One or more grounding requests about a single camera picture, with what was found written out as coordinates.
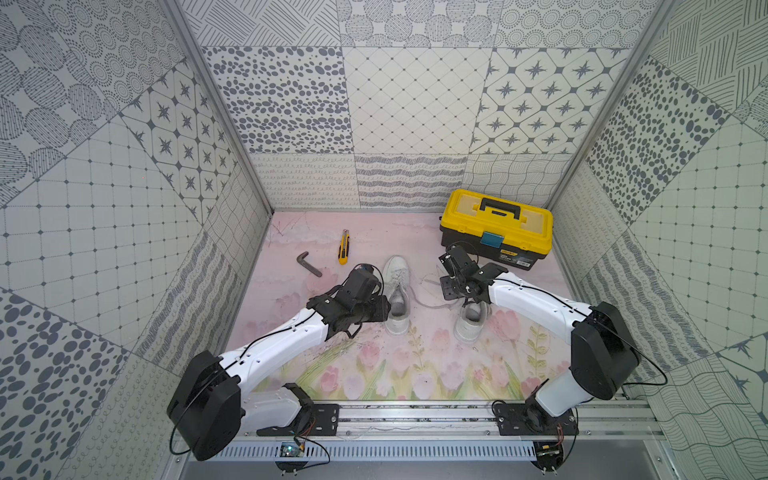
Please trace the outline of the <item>white sneaker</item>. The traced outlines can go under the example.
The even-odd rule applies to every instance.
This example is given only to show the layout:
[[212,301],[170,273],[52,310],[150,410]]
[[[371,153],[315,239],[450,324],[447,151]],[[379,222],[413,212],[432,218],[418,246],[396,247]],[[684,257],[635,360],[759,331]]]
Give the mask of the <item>white sneaker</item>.
[[390,303],[385,327],[392,335],[403,335],[410,327],[411,314],[411,272],[406,259],[392,256],[385,264],[383,277],[384,295]]
[[460,297],[445,300],[439,276],[427,274],[418,282],[419,289],[426,295],[425,308],[433,313],[447,314],[454,321],[454,337],[467,344],[475,343],[490,316],[490,306],[485,302]]

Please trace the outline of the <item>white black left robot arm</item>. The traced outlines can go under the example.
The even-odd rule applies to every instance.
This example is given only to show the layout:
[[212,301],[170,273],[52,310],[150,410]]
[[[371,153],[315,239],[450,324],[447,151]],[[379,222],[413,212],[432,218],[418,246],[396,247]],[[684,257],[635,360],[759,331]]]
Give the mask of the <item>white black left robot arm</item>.
[[278,429],[305,436],[317,423],[311,397],[295,383],[267,392],[257,392],[257,386],[335,335],[354,338],[363,324],[386,321],[389,311],[380,270],[359,264],[341,284],[310,298],[268,333],[221,355],[197,354],[167,407],[170,436],[181,437],[198,461],[214,457],[246,432]]

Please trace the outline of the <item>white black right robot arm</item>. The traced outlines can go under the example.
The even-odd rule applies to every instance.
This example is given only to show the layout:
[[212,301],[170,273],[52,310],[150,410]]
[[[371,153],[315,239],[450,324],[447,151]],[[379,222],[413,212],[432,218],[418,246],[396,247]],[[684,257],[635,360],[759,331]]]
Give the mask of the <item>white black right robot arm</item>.
[[532,321],[557,338],[570,355],[564,371],[542,380],[522,404],[492,403],[501,432],[531,435],[578,433],[575,409],[591,400],[610,400],[643,361],[640,350],[617,307],[570,300],[535,286],[506,267],[480,266],[459,245],[439,257],[446,275],[440,278],[447,300],[495,306]]

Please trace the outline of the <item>yellow black utility knife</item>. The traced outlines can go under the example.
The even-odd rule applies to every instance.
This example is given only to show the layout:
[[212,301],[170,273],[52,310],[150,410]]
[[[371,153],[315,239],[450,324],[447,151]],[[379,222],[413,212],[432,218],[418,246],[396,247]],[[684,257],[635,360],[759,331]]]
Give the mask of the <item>yellow black utility knife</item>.
[[350,232],[348,229],[342,231],[339,244],[337,259],[340,265],[346,265],[349,259]]

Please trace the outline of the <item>yellow black plastic toolbox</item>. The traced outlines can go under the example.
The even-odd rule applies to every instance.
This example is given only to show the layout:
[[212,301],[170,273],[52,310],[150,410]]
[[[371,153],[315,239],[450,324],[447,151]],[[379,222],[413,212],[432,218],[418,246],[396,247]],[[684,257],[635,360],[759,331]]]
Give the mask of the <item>yellow black plastic toolbox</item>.
[[440,219],[441,244],[529,270],[550,253],[553,224],[546,209],[458,189]]

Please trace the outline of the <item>dark metal hex key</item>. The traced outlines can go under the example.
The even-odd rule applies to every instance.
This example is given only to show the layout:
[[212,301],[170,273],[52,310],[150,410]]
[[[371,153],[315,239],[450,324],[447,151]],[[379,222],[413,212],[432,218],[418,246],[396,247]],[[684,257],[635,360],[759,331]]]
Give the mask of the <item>dark metal hex key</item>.
[[309,256],[308,251],[304,251],[300,253],[296,258],[297,263],[300,266],[302,266],[304,269],[306,269],[308,272],[310,272],[312,275],[314,275],[315,277],[321,278],[323,276],[322,271],[308,261],[308,256]]

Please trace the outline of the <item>pink floral table mat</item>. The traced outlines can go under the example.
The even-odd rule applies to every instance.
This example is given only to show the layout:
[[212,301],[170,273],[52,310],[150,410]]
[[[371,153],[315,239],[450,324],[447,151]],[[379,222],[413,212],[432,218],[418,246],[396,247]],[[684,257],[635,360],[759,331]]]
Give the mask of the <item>pink floral table mat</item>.
[[[381,323],[355,338],[336,335],[285,364],[261,384],[265,390],[294,382],[316,400],[518,400],[542,380],[569,366],[566,348],[532,321],[493,308],[479,339],[454,337],[447,314],[423,306],[418,282],[443,273],[440,220],[435,213],[279,212],[250,276],[227,349],[235,349],[289,320],[307,300],[341,283],[342,231],[351,235],[351,262],[383,267],[395,255],[410,272],[410,327],[392,335]],[[319,268],[317,278],[297,256]]]

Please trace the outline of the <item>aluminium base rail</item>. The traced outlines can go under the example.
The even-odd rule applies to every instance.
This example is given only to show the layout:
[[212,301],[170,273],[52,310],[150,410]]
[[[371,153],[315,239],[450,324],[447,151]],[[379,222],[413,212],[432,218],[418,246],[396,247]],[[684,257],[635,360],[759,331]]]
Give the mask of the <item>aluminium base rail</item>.
[[214,460],[314,465],[325,461],[535,461],[547,445],[569,453],[590,441],[646,445],[664,437],[643,401],[594,400],[545,433],[512,418],[516,403],[338,402],[321,406],[308,439],[276,432],[235,437]]

